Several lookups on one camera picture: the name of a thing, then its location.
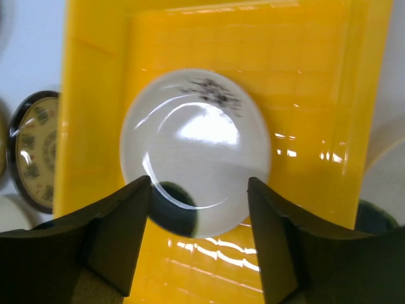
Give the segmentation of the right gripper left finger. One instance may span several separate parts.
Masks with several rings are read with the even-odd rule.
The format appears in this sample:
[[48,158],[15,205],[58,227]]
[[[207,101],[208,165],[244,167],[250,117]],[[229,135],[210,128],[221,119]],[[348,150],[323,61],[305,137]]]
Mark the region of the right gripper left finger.
[[31,230],[1,234],[2,303],[123,303],[144,235],[151,180]]

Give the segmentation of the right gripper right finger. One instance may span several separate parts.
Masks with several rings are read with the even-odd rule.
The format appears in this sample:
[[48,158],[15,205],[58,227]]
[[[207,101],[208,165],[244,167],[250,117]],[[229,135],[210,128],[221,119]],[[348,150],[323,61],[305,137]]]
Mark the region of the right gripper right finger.
[[256,177],[247,188],[266,303],[403,303],[404,228],[379,234],[328,222]]

